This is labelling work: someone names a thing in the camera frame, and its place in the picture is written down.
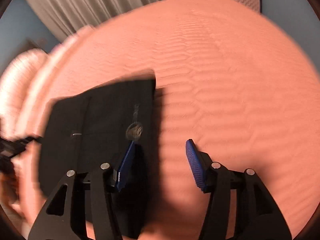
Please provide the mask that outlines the black pants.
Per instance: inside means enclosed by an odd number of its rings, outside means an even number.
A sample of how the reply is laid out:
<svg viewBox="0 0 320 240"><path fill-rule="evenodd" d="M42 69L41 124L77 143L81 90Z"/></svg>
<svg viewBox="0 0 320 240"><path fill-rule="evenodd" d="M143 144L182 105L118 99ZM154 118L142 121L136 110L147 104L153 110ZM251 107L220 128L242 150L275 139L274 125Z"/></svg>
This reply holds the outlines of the black pants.
<svg viewBox="0 0 320 240"><path fill-rule="evenodd" d="M78 172L108 162L116 166L112 194L122 239L137 239L149 205L154 160L153 71L134 73L79 95L56 101L48 119L38 164L42 193L49 197L73 160L71 143L81 141ZM86 223L92 222L91 195L85 192Z"/></svg>

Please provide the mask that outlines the pink textured pillow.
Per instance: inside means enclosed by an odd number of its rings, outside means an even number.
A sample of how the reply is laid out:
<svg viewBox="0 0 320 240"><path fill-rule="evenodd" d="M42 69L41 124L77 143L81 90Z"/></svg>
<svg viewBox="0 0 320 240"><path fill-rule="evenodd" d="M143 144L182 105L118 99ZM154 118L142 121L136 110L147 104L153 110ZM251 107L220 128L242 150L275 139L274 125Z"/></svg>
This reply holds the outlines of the pink textured pillow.
<svg viewBox="0 0 320 240"><path fill-rule="evenodd" d="M31 49L17 55L1 76L1 135L14 136L28 88L38 70L45 64L48 54Z"/></svg>

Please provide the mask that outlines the dark wooden headboard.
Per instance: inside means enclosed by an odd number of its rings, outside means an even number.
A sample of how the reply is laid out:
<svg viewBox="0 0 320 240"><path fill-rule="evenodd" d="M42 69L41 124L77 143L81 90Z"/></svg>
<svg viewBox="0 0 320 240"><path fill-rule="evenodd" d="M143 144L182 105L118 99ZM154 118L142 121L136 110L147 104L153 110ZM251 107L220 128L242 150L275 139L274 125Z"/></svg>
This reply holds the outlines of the dark wooden headboard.
<svg viewBox="0 0 320 240"><path fill-rule="evenodd" d="M45 48L39 44L37 44L35 41L33 41L32 39L26 38L23 42L21 42L21 44L18 46L17 48L17 53L23 53L26 52L28 50L32 50L32 49L40 49L43 51L46 51Z"/></svg>

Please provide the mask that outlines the orange quilted bedspread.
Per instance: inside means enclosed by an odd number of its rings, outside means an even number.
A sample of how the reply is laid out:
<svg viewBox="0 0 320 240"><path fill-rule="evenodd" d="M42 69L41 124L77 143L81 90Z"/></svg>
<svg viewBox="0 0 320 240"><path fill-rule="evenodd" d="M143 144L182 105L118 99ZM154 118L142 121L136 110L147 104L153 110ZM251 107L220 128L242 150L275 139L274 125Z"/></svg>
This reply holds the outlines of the orange quilted bedspread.
<svg viewBox="0 0 320 240"><path fill-rule="evenodd" d="M298 235L319 204L319 77L263 16L233 0L164 0L80 37L35 77L16 133L42 133L52 98L153 69L159 203L141 239L197 239L208 196L185 142L231 170L254 169Z"/></svg>

